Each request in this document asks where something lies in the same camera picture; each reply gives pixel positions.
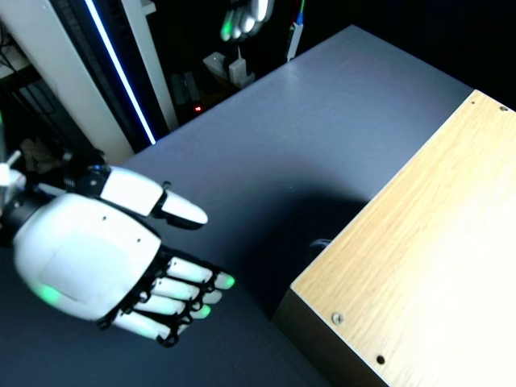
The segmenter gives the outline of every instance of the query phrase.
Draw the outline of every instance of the screw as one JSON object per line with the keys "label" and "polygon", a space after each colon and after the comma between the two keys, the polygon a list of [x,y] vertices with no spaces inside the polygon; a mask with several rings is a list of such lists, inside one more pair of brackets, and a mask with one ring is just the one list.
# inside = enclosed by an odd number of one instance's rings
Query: screw
{"label": "screw", "polygon": [[344,322],[344,316],[339,312],[334,312],[331,315],[331,321],[333,321],[335,325],[342,325]]}

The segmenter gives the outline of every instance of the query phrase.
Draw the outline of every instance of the wood grain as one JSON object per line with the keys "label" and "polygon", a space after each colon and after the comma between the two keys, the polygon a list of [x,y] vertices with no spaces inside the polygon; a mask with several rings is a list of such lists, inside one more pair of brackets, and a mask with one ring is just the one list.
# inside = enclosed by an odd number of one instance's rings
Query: wood grain
{"label": "wood grain", "polygon": [[473,92],[291,288],[389,385],[516,385],[516,114]]}

